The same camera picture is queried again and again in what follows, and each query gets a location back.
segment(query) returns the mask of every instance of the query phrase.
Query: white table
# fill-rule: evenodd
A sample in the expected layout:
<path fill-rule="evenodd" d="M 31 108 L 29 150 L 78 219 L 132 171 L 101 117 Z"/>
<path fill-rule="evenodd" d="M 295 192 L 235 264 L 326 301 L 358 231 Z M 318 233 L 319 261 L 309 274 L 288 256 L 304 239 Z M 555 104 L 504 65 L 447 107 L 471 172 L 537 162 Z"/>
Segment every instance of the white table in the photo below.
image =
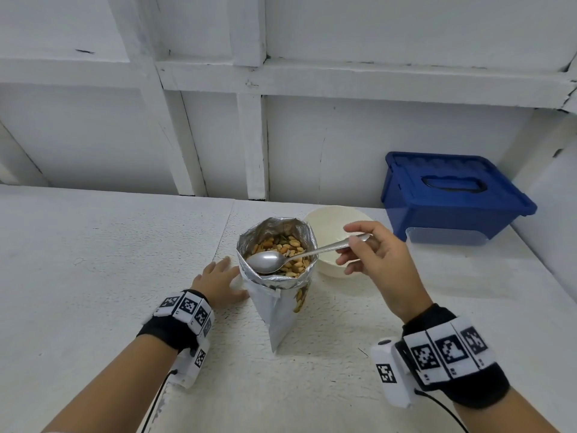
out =
<path fill-rule="evenodd" d="M 314 208 L 0 186 L 0 430 L 41 429 L 132 340 L 161 292 L 233 256 L 239 233 Z M 389 225 L 384 210 L 361 210 Z M 433 299 L 468 314 L 514 386 L 575 431 L 577 305 L 516 233 L 411 251 Z M 387 406 L 363 352 L 398 334 L 364 276 L 317 274 L 276 355 L 250 301 L 219 312 L 195 386 L 167 388 L 152 432 L 458 432 L 428 400 Z"/>

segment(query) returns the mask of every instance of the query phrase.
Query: hand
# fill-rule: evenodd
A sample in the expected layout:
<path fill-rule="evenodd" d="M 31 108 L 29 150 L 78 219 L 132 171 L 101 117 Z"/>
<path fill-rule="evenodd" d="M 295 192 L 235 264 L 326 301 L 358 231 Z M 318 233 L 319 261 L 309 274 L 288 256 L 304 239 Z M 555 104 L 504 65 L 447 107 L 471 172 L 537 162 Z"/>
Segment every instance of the hand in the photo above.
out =
<path fill-rule="evenodd" d="M 351 262 L 344 270 L 345 274 L 362 272 L 370 276 L 389 309 L 404 323 L 433 304 L 403 241 L 379 222 L 354 222 L 345 225 L 344 230 L 373 234 L 366 242 L 350 237 L 350 247 L 337 251 L 342 255 L 336 264 L 342 266 Z"/>
<path fill-rule="evenodd" d="M 230 306 L 249 297 L 246 290 L 230 288 L 230 283 L 240 273 L 240 269 L 238 266 L 228 269 L 229 264 L 230 257 L 224 257 L 218 263 L 212 262 L 192 282 L 191 289 L 205 295 L 208 304 L 214 309 Z"/>

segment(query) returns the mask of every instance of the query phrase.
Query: spoon handle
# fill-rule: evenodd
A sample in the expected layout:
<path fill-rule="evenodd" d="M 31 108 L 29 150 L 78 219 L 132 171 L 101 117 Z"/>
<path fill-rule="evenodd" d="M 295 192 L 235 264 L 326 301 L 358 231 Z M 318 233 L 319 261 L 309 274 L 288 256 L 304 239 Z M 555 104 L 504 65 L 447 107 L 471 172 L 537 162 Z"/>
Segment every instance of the spoon handle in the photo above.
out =
<path fill-rule="evenodd" d="M 366 241 L 370 236 L 371 236 L 370 234 L 357 235 L 357 237 L 363 241 Z M 309 255 L 316 255 L 318 253 L 330 252 L 332 250 L 337 250 L 337 249 L 344 249 L 345 247 L 349 247 L 349 239 L 348 238 L 345 238 L 344 240 L 341 240 L 341 241 L 337 241 L 336 243 L 333 243 L 331 245 L 318 247 L 317 249 L 313 249 L 313 250 L 310 250 L 310 251 L 305 252 L 305 253 L 300 253 L 298 255 L 295 255 L 294 257 L 289 257 L 288 259 L 293 260 L 293 259 L 299 258 L 299 257 L 308 257 Z"/>

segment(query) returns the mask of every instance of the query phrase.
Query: forearm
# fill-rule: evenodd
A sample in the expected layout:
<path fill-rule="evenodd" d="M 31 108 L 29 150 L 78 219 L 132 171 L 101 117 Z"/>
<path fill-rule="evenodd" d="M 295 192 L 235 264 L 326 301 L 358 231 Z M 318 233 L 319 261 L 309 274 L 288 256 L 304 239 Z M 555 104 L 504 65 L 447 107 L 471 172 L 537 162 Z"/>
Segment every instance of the forearm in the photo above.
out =
<path fill-rule="evenodd" d="M 154 336 L 138 336 L 43 432 L 134 433 L 177 354 Z"/>
<path fill-rule="evenodd" d="M 557 430 L 511 388 L 498 403 L 482 410 L 455 404 L 457 413 L 470 433 L 557 433 Z"/>

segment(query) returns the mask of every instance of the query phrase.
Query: blue plastic box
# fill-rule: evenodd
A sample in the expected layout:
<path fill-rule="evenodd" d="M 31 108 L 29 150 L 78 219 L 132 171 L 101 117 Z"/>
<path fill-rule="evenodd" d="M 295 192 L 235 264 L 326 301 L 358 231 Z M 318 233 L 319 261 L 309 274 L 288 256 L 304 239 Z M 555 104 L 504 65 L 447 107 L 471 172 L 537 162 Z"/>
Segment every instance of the blue plastic box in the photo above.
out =
<path fill-rule="evenodd" d="M 403 241 L 482 244 L 537 210 L 480 156 L 389 152 L 386 163 L 381 201 Z"/>

